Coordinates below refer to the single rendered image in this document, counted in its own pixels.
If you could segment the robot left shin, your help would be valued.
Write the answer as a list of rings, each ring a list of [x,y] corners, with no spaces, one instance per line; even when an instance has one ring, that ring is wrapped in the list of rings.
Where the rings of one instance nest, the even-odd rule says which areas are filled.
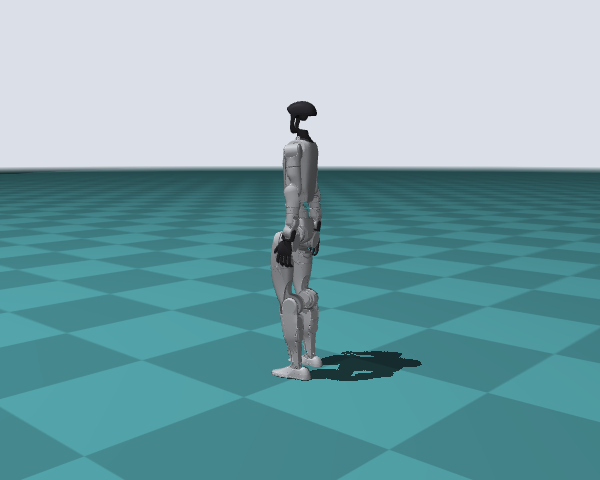
[[[287,298],[284,300],[282,307],[280,305],[280,317],[284,339],[288,345],[291,368],[299,370],[300,365],[302,366],[301,344],[304,335],[304,317],[302,314],[298,314],[298,303],[295,299]]]

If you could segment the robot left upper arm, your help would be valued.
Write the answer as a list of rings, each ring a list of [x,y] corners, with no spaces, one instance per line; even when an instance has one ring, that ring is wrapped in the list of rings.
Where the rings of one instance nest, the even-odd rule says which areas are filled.
[[[286,161],[287,176],[290,185],[297,189],[298,196],[301,194],[301,158],[303,155],[301,143],[293,143],[284,146],[284,158]],[[285,187],[286,188],[286,187]],[[285,191],[285,189],[284,189]],[[285,195],[285,194],[284,194]]]

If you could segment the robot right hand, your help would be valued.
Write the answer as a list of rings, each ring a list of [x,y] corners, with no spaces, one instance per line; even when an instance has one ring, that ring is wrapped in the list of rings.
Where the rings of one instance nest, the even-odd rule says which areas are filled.
[[[319,222],[317,223],[317,229],[314,229],[314,230],[319,232],[319,231],[320,231],[320,228],[321,228],[321,221],[319,221]],[[317,255],[317,253],[318,253],[318,251],[319,251],[319,243],[320,243],[320,238],[319,238],[318,245],[315,247],[315,248],[316,248],[316,251],[315,251],[315,248],[309,248],[309,249],[310,249],[310,251],[312,250],[312,253],[311,253],[311,255],[313,255],[313,254],[314,254],[314,252],[315,252],[315,254],[314,254],[313,256],[316,256],[316,255]]]

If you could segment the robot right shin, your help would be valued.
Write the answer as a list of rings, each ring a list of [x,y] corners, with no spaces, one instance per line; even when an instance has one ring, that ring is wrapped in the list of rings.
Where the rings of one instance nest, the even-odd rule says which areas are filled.
[[[317,292],[316,292],[316,294],[317,294]],[[318,294],[317,294],[317,298],[318,298]],[[319,319],[318,300],[314,307],[303,308],[302,312],[299,314],[302,314],[304,317],[304,330],[303,330],[304,335],[303,335],[303,340],[302,340],[304,351],[305,351],[304,357],[307,359],[312,359],[312,354],[315,356],[315,336],[316,336],[316,332],[318,330],[318,319]],[[308,355],[306,354],[306,351],[307,351]]]

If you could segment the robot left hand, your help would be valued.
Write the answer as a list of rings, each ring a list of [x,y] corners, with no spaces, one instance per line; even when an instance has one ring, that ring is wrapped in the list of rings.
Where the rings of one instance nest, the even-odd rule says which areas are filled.
[[[274,250],[274,254],[276,254],[276,252],[278,252],[276,261],[277,261],[277,263],[280,262],[282,267],[283,267],[283,265],[285,267],[293,267],[293,265],[291,265],[291,254],[292,254],[291,242],[294,242],[295,235],[296,235],[296,230],[293,230],[291,233],[290,239],[286,239],[282,233],[281,238],[283,241],[280,241],[279,245]],[[284,261],[283,261],[283,257],[284,257]],[[287,265],[287,263],[288,263],[288,265]]]

